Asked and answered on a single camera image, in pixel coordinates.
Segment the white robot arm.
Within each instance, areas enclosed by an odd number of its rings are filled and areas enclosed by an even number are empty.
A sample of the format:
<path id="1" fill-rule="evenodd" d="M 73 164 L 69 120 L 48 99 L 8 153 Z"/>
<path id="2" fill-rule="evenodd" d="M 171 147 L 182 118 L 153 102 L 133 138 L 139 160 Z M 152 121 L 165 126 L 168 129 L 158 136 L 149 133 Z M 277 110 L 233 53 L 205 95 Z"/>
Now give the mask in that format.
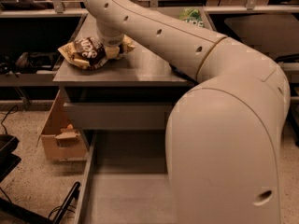
<path id="1" fill-rule="evenodd" d="M 290 106 L 280 66 L 135 0 L 83 1 L 105 44 L 128 35 L 197 82 L 166 126 L 178 224 L 280 224 L 279 152 Z"/>

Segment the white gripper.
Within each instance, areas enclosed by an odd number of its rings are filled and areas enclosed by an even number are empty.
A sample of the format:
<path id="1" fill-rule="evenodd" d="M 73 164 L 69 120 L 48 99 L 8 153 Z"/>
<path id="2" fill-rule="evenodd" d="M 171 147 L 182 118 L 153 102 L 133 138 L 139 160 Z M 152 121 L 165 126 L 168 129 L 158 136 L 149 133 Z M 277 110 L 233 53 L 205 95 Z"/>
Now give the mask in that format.
<path id="1" fill-rule="evenodd" d="M 96 33 L 104 45 L 107 58 L 116 59 L 120 53 L 118 46 L 122 43 L 124 34 L 99 20 L 96 21 Z"/>

